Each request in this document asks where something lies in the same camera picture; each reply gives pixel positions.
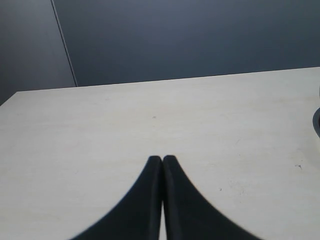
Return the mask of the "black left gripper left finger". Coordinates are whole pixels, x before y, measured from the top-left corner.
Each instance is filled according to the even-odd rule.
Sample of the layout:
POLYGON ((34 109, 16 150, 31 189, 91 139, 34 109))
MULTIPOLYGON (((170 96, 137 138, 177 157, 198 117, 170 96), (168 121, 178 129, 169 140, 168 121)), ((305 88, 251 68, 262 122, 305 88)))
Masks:
POLYGON ((163 200, 163 163, 150 156, 126 195, 75 240, 158 240, 163 200))

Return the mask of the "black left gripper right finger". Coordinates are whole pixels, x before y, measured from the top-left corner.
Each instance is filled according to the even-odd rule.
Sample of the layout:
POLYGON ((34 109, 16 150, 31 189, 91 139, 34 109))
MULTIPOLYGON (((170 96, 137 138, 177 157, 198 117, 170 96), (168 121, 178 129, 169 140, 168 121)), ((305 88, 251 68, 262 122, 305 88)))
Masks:
POLYGON ((168 240, 257 240, 214 208, 189 180, 177 158, 163 159, 164 217, 168 240))

